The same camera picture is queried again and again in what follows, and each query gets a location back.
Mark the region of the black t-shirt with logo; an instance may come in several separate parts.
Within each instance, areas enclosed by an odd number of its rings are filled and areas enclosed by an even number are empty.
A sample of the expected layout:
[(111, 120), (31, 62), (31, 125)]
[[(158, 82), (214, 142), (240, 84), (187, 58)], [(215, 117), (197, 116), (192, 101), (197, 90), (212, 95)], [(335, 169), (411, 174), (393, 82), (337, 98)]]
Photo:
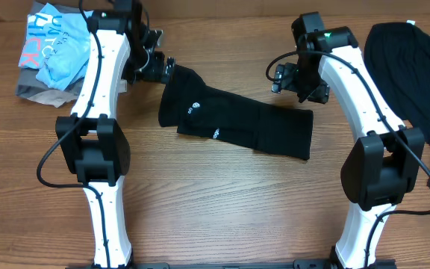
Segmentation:
[(158, 121), (177, 133), (221, 140), (307, 161), (314, 115), (282, 108), (206, 85), (192, 69), (175, 67), (165, 86)]

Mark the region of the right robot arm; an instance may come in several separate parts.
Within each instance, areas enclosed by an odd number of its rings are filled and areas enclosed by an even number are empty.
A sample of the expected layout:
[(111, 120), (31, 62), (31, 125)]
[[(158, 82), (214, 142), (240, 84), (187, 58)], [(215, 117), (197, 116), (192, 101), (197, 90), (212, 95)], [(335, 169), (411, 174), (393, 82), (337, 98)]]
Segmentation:
[(354, 34), (325, 28), (317, 12), (291, 25), (298, 61), (279, 64), (272, 91), (295, 92), (300, 102), (325, 104), (329, 94), (346, 115), (355, 144), (340, 171), (349, 212), (327, 259), (304, 259), (295, 268), (394, 268), (378, 260), (376, 246), (387, 219), (414, 189), (424, 137), (409, 129), (379, 93)]

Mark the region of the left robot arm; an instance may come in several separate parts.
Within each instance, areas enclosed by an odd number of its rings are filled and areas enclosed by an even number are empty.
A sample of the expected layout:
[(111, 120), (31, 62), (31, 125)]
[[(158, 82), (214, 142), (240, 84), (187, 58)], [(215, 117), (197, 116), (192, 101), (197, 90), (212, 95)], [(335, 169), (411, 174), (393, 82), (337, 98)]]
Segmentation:
[(92, 268), (134, 268), (125, 228), (122, 189), (128, 173), (129, 142), (116, 120), (119, 93), (138, 81), (168, 84), (175, 59), (158, 51), (162, 30), (149, 26), (140, 1), (115, 1), (85, 19), (90, 54), (81, 92), (68, 117), (55, 123), (57, 142), (74, 188), (90, 207), (95, 255)]

